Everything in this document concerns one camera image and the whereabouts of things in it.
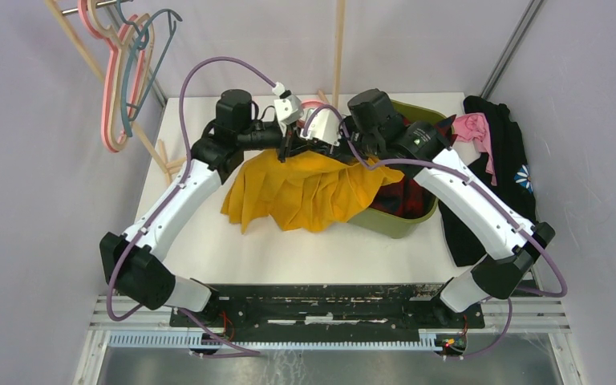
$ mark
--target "hanging rod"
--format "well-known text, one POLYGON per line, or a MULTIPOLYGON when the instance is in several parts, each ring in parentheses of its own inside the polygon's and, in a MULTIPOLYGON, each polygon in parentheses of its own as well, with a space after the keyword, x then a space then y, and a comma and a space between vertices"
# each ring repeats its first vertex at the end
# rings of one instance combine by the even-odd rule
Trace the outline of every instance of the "hanging rod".
MULTIPOLYGON (((99 2, 97 6, 95 6, 96 8, 103 8, 104 6, 111 6, 112 4, 116 4, 117 1, 121 1, 122 3, 124 2, 132 2, 133 0, 109 0, 106 2, 99 2)), ((79 8, 71 8, 69 10, 64 10, 61 13, 63 14, 63 16, 69 16, 71 14, 76 14, 79 12, 79 8)))

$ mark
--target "floor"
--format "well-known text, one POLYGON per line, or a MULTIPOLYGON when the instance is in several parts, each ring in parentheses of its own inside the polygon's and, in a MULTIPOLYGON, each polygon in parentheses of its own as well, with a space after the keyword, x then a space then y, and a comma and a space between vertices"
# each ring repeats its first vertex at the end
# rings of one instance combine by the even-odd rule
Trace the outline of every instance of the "floor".
MULTIPOLYGON (((470 335, 469 352, 493 339, 470 335)), ((422 351, 267 351, 260 358, 202 360, 185 350, 111 348, 98 383, 556 385, 562 381, 546 335, 511 334, 489 355, 446 363, 422 351)))

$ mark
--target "pink hanger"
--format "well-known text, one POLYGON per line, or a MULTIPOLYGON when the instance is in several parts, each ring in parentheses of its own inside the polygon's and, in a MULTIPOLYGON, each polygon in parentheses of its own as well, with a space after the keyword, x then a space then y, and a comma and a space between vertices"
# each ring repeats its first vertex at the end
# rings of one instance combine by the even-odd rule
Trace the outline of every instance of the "pink hanger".
MULTIPOLYGON (((110 152, 119 152, 126 147, 127 137, 124 130, 121 130, 119 135, 114 134, 115 131, 115 111, 119 108, 120 101, 120 75, 123 73, 122 66, 126 63, 124 54, 128 54, 128 46, 131 42, 131 37, 136 33, 136 30, 128 25, 121 26, 119 33, 112 27, 105 27, 99 22, 96 13, 96 3, 99 0, 78 0, 77 7, 79 8, 79 15, 81 17, 82 24, 86 27, 89 33, 98 39, 102 39, 110 48, 110 59, 107 64, 107 72, 105 74, 105 84, 103 90, 103 108, 102 116, 100 120, 100 137, 103 144, 110 152), (89 18, 86 10, 90 11, 91 17, 89 18)), ((142 25, 149 18, 148 14, 143 14, 138 17, 137 15, 131 16, 129 19, 132 22, 136 22, 138 25, 142 25)), ((150 33, 154 36, 153 27, 150 26, 150 33)), ((136 74, 133 79, 131 101, 135 103, 139 100, 146 87, 146 78, 148 76, 147 64, 152 58, 152 49, 154 47, 155 39, 152 38, 146 49, 140 52, 136 64, 136 74)))

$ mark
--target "wooden stick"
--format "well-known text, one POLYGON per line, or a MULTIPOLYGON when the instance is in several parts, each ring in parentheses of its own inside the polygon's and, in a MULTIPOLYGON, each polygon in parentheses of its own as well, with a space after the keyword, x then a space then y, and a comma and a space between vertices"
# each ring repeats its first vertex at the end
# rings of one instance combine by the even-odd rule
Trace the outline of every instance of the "wooden stick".
POLYGON ((327 95, 325 95, 325 93, 324 93, 322 90, 318 90, 318 98, 319 98, 321 101, 323 101, 323 102, 325 102, 325 103, 329 104, 329 99, 327 98, 327 95))
POLYGON ((178 159, 178 160, 174 160, 173 162, 168 162, 166 164, 166 168, 168 168, 169 170, 172 168, 180 168, 183 166, 183 163, 185 163, 185 157, 183 156, 182 158, 178 159))
POLYGON ((155 150, 155 146, 152 145, 152 142, 150 141, 150 139, 148 139, 148 136, 145 135, 143 128, 141 128, 137 122, 133 124, 133 133, 136 134, 136 136, 138 136, 138 139, 140 139, 140 141, 143 143, 145 148, 148 150, 148 152, 154 159, 155 163, 157 163, 159 168, 161 168, 161 171, 168 172, 166 168, 166 163, 161 159, 161 156, 157 154, 157 151, 155 150))
MULTIPOLYGON (((164 146, 164 141, 161 139, 158 139, 157 144, 160 146, 160 152, 165 162, 166 161, 166 147, 164 146)), ((171 182, 173 182, 173 179, 171 179, 171 173, 168 170, 167 172, 164 173, 164 177, 166 177, 166 184, 171 185, 171 182)))
POLYGON ((45 0, 48 9, 51 10, 53 17, 58 21, 58 24, 63 28, 67 37, 72 41, 72 44, 76 47, 76 50, 81 54, 81 57, 86 64, 91 68, 91 71, 95 74, 95 76, 101 82, 105 82, 105 73, 101 69, 98 61, 95 60, 93 54, 88 50, 85 44, 81 41, 81 38, 76 33, 74 27, 71 25, 70 21, 67 20, 66 17, 63 16, 63 12, 60 10, 58 6, 57 0, 45 0))
MULTIPOLYGON (((58 6, 58 0, 44 0, 44 1, 46 2, 48 9, 53 14, 53 18, 55 18, 55 20, 58 21, 58 24, 60 25, 60 27, 63 28, 63 31, 65 32, 67 37, 72 41, 72 44, 74 44, 74 46, 76 47, 76 50, 79 52, 79 54, 81 55, 83 60, 86 62, 86 64, 88 64, 88 66, 91 68, 91 71, 93 72, 95 77, 98 78, 98 80, 104 84, 105 83, 105 72, 102 70, 102 67, 98 64, 98 61, 95 60, 95 57, 93 56, 93 54, 88 50, 86 45, 81 41, 81 38, 76 33, 70 21, 67 20, 67 18, 63 16, 62 11, 60 10, 60 7, 58 6)), ((166 163, 163 162, 159 154, 157 154, 157 151, 155 150, 155 146, 152 144, 152 142, 150 142, 150 139, 148 139, 148 137, 145 135, 143 128, 140 127, 138 122, 135 122, 133 124, 133 131, 136 134, 136 136, 138 136, 138 139, 140 139, 140 142, 143 143, 143 146, 145 146, 145 148, 148 150, 148 152, 150 153, 150 156, 155 160, 159 168, 161 168, 163 172, 168 172, 166 168, 166 163)))
POLYGON ((331 92, 332 105, 338 108, 338 93, 341 91, 341 52, 343 49, 343 26, 346 19, 346 0, 336 3, 336 42, 334 45, 334 84, 331 92))

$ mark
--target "black metal base plate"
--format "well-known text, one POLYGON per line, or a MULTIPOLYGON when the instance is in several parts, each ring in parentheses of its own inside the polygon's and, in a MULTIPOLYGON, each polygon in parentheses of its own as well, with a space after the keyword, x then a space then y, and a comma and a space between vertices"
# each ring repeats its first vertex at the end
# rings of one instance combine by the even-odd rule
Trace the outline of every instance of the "black metal base plate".
MULTIPOLYGON (((464 328, 464 316, 469 328, 485 327, 478 304, 440 319, 430 299, 441 284, 211 287, 212 299, 197 317, 223 327, 225 312, 238 342, 417 342, 419 329, 464 328)), ((170 324, 197 327, 181 313, 170 324)))

